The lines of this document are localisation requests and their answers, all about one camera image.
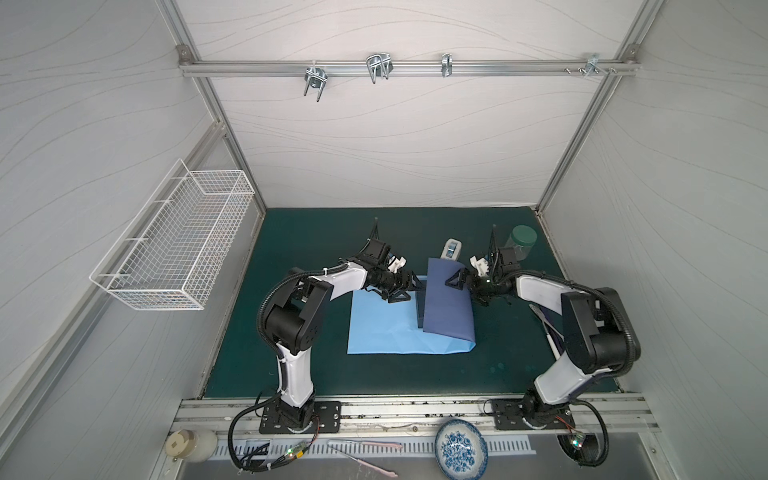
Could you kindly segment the dark navy gift box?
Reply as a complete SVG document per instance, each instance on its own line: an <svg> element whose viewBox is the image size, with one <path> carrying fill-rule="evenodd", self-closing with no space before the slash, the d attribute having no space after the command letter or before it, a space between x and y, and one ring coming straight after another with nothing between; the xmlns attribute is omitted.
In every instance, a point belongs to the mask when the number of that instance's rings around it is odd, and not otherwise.
<svg viewBox="0 0 768 480"><path fill-rule="evenodd" d="M422 289L416 292L417 327L419 329L422 329L424 327L425 305L426 305L426 290Z"/></svg>

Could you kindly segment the light blue wrapping paper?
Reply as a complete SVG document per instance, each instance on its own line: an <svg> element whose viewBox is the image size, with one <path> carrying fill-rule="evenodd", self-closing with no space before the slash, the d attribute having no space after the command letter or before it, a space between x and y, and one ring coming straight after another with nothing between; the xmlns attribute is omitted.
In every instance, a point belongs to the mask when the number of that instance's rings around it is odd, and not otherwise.
<svg viewBox="0 0 768 480"><path fill-rule="evenodd" d="M365 354L467 353L476 345L468 288L459 291L445 281L463 265L431 258L427 274L424 327L417 327L416 292L406 302L388 303L374 293L353 293L347 352Z"/></svg>

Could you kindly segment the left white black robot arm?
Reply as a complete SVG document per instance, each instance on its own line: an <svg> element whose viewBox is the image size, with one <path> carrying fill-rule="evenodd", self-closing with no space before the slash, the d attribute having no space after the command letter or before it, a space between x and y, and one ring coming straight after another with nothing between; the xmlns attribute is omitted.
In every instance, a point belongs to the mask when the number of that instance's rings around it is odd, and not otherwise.
<svg viewBox="0 0 768 480"><path fill-rule="evenodd" d="M292 429L307 427L314 413L311 349L331 301L363 290L389 304L407 302L424 286L392 253L374 224L363 247L329 268L293 268L273 287L257 314L261 339L275 353L279 386L276 411Z"/></svg>

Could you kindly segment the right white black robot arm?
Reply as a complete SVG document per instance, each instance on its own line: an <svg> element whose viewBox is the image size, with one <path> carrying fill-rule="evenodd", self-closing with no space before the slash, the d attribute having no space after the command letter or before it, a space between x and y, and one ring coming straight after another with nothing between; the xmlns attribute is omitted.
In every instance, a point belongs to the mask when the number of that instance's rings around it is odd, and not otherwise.
<svg viewBox="0 0 768 480"><path fill-rule="evenodd" d="M491 235L488 253L471 257L470 265L445 285L466 289L483 305L513 296L527 302L542 322L557 358L534 380L518 410L526 425L543 429L561 421L593 383L628 373L641 356L641 345L616 290L523 268L537 240L536 231L525 225L514 227L503 246Z"/></svg>

